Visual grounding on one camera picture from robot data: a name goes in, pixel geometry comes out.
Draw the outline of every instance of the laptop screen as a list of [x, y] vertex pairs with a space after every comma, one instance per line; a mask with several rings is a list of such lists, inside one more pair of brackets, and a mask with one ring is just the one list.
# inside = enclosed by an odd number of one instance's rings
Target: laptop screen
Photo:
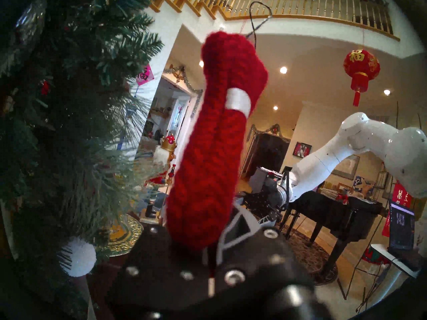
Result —
[[390, 247], [412, 250], [414, 247], [415, 215], [409, 208], [390, 202]]

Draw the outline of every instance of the christmas tree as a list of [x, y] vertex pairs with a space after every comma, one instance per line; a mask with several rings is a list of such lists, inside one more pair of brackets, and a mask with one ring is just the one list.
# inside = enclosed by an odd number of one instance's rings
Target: christmas tree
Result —
[[76, 318], [83, 299], [61, 264], [73, 236], [101, 247], [158, 170], [117, 151], [150, 103], [129, 83], [162, 43], [143, 12], [151, 0], [0, 0], [0, 200], [13, 212], [21, 283]]

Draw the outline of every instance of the red knitted stocking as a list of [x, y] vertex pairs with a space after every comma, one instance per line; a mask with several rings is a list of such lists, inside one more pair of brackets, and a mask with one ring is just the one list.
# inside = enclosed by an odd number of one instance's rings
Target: red knitted stocking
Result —
[[172, 238], [195, 250], [216, 242], [229, 220], [246, 119], [267, 82], [253, 45], [241, 35], [211, 34], [202, 59], [203, 106], [167, 198]]

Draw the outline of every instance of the laptop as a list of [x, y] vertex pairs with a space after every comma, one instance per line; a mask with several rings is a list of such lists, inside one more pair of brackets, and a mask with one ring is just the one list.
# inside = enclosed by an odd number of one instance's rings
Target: laptop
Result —
[[421, 269], [424, 258], [414, 248], [415, 214], [399, 203], [390, 202], [390, 242], [388, 252], [410, 270]]

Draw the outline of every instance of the screw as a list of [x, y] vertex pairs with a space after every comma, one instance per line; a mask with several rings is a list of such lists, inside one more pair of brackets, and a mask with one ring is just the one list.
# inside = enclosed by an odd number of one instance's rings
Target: screw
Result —
[[277, 238], [279, 236], [279, 234], [274, 229], [266, 229], [264, 231], [264, 236], [271, 238], [271, 239], [274, 239], [274, 238]]
[[128, 266], [126, 272], [131, 276], [137, 276], [139, 274], [139, 270], [135, 266]]
[[189, 271], [182, 271], [179, 274], [185, 281], [191, 281], [192, 279], [194, 279], [194, 275], [193, 273], [189, 272]]
[[245, 280], [245, 274], [240, 270], [229, 270], [224, 277], [226, 284], [233, 287], [237, 283], [241, 283]]
[[276, 253], [269, 258], [269, 262], [271, 265], [283, 264], [285, 262], [285, 258]]
[[150, 312], [147, 314], [147, 319], [160, 319], [161, 314], [159, 312]]

